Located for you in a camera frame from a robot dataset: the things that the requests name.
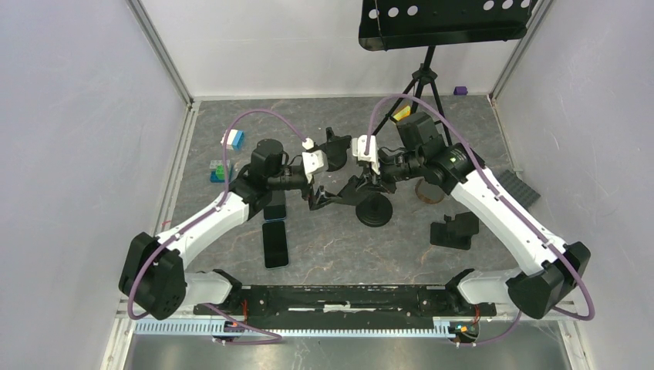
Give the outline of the black round-base phone stand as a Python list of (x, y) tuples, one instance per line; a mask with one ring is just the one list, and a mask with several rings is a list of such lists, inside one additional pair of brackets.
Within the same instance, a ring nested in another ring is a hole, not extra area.
[(328, 172), (335, 172), (342, 169), (348, 161), (348, 149), (352, 144), (350, 135), (338, 136), (332, 127), (325, 128), (326, 140), (319, 147), (325, 153)]

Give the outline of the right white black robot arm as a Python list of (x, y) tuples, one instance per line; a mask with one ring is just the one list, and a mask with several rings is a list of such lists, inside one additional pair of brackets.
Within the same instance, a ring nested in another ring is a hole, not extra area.
[(352, 155), (366, 168), (369, 186), (391, 192), (395, 183), (415, 177), (438, 186), (481, 221), (517, 262), (513, 271), (465, 273), (445, 294), (451, 312), (464, 315), (479, 303), (509, 303), (534, 319), (550, 311), (578, 320), (594, 318), (582, 282), (591, 254), (582, 242), (568, 243), (539, 223), (469, 145), (447, 145), (427, 114), (401, 119), (396, 129), (403, 148), (394, 156), (382, 153), (372, 133), (352, 141)]

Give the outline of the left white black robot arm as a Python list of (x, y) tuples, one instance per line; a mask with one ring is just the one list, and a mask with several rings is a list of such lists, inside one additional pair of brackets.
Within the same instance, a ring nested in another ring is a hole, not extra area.
[(129, 318), (151, 315), (164, 320), (180, 308), (199, 304), (214, 304), (224, 314), (235, 313), (241, 307), (242, 293), (230, 275), (185, 270), (201, 251), (269, 205), (274, 191), (300, 190), (304, 199), (312, 198), (313, 176), (328, 170), (329, 155), (325, 144), (316, 146), (306, 140), (302, 145), (301, 165), (286, 166), (278, 141), (260, 141), (247, 173), (236, 176), (203, 210), (161, 234), (136, 235), (118, 284), (127, 297)]

